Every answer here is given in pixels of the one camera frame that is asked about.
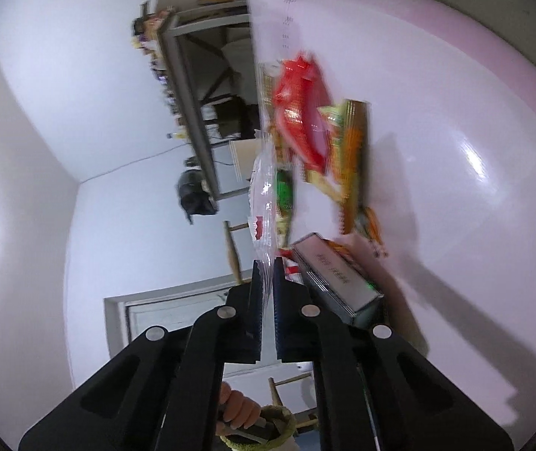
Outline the person's left hand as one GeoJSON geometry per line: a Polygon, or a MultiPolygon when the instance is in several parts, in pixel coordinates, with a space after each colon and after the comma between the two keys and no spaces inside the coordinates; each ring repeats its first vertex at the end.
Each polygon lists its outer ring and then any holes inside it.
{"type": "Polygon", "coordinates": [[[260,417],[261,406],[241,391],[232,390],[226,382],[221,383],[218,403],[222,407],[223,418],[216,422],[217,436],[226,436],[241,428],[246,430],[260,417]]]}

